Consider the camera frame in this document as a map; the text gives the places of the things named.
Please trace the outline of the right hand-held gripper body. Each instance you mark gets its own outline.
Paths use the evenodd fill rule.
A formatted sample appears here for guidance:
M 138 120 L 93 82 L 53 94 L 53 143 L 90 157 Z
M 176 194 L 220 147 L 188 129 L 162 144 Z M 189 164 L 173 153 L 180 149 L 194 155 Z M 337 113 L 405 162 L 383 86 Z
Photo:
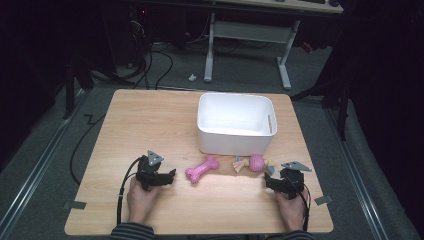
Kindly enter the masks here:
M 298 161 L 282 163 L 281 166 L 280 178 L 285 187 L 283 193 L 293 199 L 304 190 L 304 172 L 311 172 L 312 169 Z

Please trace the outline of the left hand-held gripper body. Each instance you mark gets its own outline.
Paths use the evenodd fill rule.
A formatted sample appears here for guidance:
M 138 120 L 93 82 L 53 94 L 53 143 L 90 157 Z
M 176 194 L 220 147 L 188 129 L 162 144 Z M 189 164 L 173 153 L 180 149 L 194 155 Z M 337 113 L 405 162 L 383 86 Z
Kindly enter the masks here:
M 136 179 L 141 183 L 143 190 L 148 190 L 156 179 L 161 179 L 158 170 L 163 160 L 163 157 L 151 150 L 138 159 Z

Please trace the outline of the pink ball rope toy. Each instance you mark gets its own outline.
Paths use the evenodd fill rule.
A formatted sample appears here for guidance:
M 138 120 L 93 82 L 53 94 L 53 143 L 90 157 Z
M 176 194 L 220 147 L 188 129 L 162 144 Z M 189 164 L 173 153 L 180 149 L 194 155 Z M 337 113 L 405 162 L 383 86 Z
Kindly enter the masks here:
M 264 159 L 262 155 L 252 155 L 246 158 L 237 156 L 236 161 L 233 163 L 234 170 L 239 173 L 244 167 L 248 167 L 252 172 L 266 171 L 269 174 L 273 174 L 276 163 L 272 160 Z

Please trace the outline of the pink spiky bone toy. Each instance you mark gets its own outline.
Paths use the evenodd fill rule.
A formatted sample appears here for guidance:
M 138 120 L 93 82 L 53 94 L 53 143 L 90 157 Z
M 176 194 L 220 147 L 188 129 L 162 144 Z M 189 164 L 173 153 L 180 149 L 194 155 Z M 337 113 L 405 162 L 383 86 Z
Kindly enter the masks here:
M 216 170 L 219 168 L 219 166 L 220 164 L 215 159 L 215 157 L 212 155 L 208 155 L 202 164 L 194 168 L 187 168 L 185 170 L 185 175 L 192 184 L 197 184 L 205 173 L 210 170 Z

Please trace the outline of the white plastic bin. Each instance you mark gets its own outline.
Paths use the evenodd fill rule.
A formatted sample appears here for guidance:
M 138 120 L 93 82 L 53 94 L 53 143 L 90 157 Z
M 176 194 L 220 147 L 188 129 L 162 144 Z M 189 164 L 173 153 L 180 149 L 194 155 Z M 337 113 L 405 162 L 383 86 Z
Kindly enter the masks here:
M 263 155 L 278 132 L 272 101 L 239 93 L 202 94 L 197 128 L 199 150 L 218 155 Z

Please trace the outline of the person's right hand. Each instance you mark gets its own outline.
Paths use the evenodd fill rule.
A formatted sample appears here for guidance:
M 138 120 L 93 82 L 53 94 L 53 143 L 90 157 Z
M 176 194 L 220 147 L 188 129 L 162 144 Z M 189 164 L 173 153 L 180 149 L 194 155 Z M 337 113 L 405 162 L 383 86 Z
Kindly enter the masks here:
M 308 200 L 308 192 L 301 192 L 300 196 L 287 199 L 281 192 L 274 192 L 276 197 L 282 223 L 288 232 L 302 230 L 306 213 L 305 202 Z

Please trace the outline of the person's left hand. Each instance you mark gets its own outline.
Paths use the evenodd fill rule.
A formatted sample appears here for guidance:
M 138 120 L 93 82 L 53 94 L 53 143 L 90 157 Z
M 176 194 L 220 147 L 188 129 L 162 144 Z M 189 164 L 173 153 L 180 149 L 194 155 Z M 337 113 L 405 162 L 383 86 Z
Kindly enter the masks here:
M 127 193 L 128 221 L 143 224 L 153 209 L 160 190 L 160 186 L 153 186 L 144 190 L 141 183 L 133 177 Z

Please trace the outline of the black metal stand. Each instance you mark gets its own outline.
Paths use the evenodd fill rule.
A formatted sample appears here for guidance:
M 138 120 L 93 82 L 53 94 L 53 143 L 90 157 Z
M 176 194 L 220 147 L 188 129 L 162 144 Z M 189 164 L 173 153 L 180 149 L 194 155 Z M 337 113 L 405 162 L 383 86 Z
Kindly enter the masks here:
M 94 87 L 90 71 L 90 62 L 81 56 L 72 57 L 69 64 L 66 66 L 65 119 L 71 116 L 75 108 L 75 82 L 78 82 L 83 90 L 91 90 Z
M 323 108 L 338 108 L 336 118 L 336 131 L 339 137 L 345 141 L 345 125 L 348 117 L 348 100 L 351 81 L 348 78 L 339 78 L 324 83 L 316 84 L 305 91 L 291 96 L 292 101 L 299 101 L 307 96 L 322 95 L 321 105 Z

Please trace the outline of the desk with white legs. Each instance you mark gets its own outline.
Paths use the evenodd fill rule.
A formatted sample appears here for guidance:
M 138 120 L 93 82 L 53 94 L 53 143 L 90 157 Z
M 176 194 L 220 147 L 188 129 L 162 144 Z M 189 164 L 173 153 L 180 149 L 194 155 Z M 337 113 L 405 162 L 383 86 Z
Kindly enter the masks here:
M 287 9 L 300 13 L 309 12 L 342 14 L 344 11 L 343 7 L 339 3 L 339 0 L 212 0 L 212 5 L 216 6 L 218 2 L 271 7 L 273 9 Z M 211 13 L 204 81 L 212 81 L 214 40 L 216 38 L 279 43 L 284 44 L 285 49 L 282 55 L 276 58 L 276 62 L 279 69 L 282 86 L 285 90 L 290 90 L 292 86 L 287 73 L 286 61 L 297 35 L 299 25 L 299 19 L 294 20 L 290 27 L 267 26 L 253 23 L 216 20 L 215 14 Z

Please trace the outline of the metal floor rail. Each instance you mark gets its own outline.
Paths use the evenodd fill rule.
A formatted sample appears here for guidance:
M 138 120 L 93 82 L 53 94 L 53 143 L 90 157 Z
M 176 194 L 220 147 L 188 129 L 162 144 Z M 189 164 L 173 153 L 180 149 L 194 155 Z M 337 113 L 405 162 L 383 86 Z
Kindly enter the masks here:
M 65 113 L 65 94 L 43 116 L 0 173 L 0 240 L 6 240 L 48 169 L 76 112 L 90 90 L 78 90 L 75 107 Z
M 389 240 L 387 232 L 381 222 L 380 216 L 377 213 L 376 206 L 372 200 L 360 172 L 354 162 L 348 144 L 342 139 L 337 128 L 337 119 L 332 110 L 324 109 L 324 114 L 331 126 L 332 132 L 335 135 L 336 141 L 342 152 L 342 160 L 345 162 L 348 176 L 352 182 L 355 194 L 370 227 L 375 240 Z

